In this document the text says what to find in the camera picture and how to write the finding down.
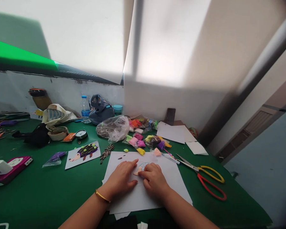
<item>craft table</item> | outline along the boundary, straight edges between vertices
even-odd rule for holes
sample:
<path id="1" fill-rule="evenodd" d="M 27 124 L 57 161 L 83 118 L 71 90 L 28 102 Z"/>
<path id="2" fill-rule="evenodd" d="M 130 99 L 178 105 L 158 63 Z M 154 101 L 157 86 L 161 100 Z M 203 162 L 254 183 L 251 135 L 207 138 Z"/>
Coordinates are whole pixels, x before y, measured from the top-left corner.
<path id="1" fill-rule="evenodd" d="M 20 132 L 32 132 L 40 123 L 29 120 L 18 123 L 9 129 Z M 81 146 L 99 141 L 101 152 L 108 146 L 107 139 L 100 138 L 95 132 L 95 126 L 84 123 L 66 123 L 70 132 L 84 129 L 88 137 L 81 141 Z M 216 183 L 226 195 L 225 202 L 212 197 L 201 185 L 196 174 L 188 167 L 179 165 L 179 170 L 187 190 L 193 200 L 193 205 L 202 214 L 219 227 L 262 227 L 272 223 L 263 208 L 232 178 L 229 172 L 212 156 L 194 155 L 186 144 L 170 141 L 169 151 L 184 157 L 196 166 L 206 165 L 218 171 L 225 179 L 225 184 Z M 132 146 L 122 142 L 115 143 L 114 151 L 135 151 Z M 78 147 L 77 140 L 73 142 L 51 142 L 39 149 L 23 142 L 21 138 L 13 138 L 7 134 L 0 140 L 0 159 L 8 161 L 13 157 L 31 156 L 33 162 L 8 185 L 0 186 L 0 223 L 9 223 L 10 228 L 58 228 L 72 215 L 95 191 L 102 185 L 109 158 L 99 164 L 99 159 L 88 161 L 79 166 L 65 170 L 67 156 L 62 157 L 62 163 L 57 166 L 42 168 L 42 165 L 56 152 L 68 151 Z M 164 208 L 139 212 L 138 222 L 148 222 L 149 219 L 163 219 L 166 222 L 172 218 Z M 100 227 L 110 225 L 115 221 L 114 215 L 106 212 Z"/>

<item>gray bag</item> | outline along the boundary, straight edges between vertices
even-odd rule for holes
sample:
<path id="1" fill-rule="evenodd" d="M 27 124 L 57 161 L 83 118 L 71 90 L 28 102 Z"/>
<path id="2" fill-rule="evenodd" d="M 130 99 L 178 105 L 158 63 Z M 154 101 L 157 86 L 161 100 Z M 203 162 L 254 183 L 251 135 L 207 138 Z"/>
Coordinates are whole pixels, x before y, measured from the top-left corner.
<path id="1" fill-rule="evenodd" d="M 100 122 L 114 117 L 113 107 L 101 98 L 100 95 L 95 94 L 91 98 L 91 106 L 95 108 L 94 111 L 90 112 L 89 118 L 95 125 Z"/>

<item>water bottle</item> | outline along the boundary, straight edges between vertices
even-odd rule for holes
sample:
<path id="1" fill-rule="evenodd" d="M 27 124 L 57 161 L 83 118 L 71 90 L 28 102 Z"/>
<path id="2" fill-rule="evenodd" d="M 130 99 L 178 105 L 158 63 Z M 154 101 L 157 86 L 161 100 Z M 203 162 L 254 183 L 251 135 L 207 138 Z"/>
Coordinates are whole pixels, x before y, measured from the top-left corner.
<path id="1" fill-rule="evenodd" d="M 87 101 L 87 96 L 82 96 L 82 102 L 80 103 L 80 108 L 82 110 L 82 117 L 83 117 L 83 123 L 90 123 L 91 120 L 89 119 L 90 114 L 90 107 L 89 102 Z"/>

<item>scissor handle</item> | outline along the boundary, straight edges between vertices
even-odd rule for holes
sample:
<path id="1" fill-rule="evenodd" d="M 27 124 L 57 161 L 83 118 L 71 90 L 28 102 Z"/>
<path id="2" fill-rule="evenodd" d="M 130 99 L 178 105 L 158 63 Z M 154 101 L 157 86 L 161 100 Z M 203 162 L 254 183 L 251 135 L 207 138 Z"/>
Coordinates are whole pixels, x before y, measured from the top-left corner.
<path id="1" fill-rule="evenodd" d="M 200 180 L 200 182 L 202 183 L 202 185 L 204 186 L 204 188 L 212 195 L 214 196 L 216 199 L 221 200 L 221 201 L 225 201 L 227 199 L 226 194 L 220 189 L 218 188 L 216 185 L 212 184 L 210 181 L 208 181 L 206 178 L 204 178 L 203 176 L 201 176 L 199 173 L 197 174 L 198 179 Z M 203 182 L 208 182 L 213 188 L 217 189 L 222 195 L 223 197 L 219 197 L 217 195 L 215 195 L 214 193 L 212 193 L 211 190 L 208 189 L 208 187 L 206 186 L 206 184 Z"/>
<path id="2" fill-rule="evenodd" d="M 222 177 L 216 170 L 212 169 L 211 167 L 202 165 L 202 166 L 198 167 L 198 169 L 201 170 L 201 171 L 203 171 L 203 172 L 205 172 L 205 173 L 208 174 L 210 177 L 212 177 L 213 179 L 217 180 L 217 181 L 220 182 L 220 183 L 224 183 L 224 182 L 225 182 L 225 180 L 223 179 L 223 177 Z M 206 171 L 206 170 L 204 170 L 204 169 L 209 169 L 209 170 L 213 171 L 214 173 L 217 174 L 217 176 L 219 176 L 220 179 L 218 179 L 217 177 L 214 177 L 212 174 L 210 174 L 208 171 Z"/>

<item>gauge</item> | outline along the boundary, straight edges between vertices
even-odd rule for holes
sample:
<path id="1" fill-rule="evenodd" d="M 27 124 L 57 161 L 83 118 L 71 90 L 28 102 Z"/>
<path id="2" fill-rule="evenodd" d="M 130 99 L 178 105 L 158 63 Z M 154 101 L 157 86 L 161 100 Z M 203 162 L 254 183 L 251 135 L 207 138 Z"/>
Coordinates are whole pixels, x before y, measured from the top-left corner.
<path id="1" fill-rule="evenodd" d="M 83 138 L 85 138 L 87 136 L 88 136 L 88 134 L 87 134 L 87 132 L 85 130 L 79 130 L 78 132 L 75 133 L 75 137 L 77 139 L 83 139 Z"/>

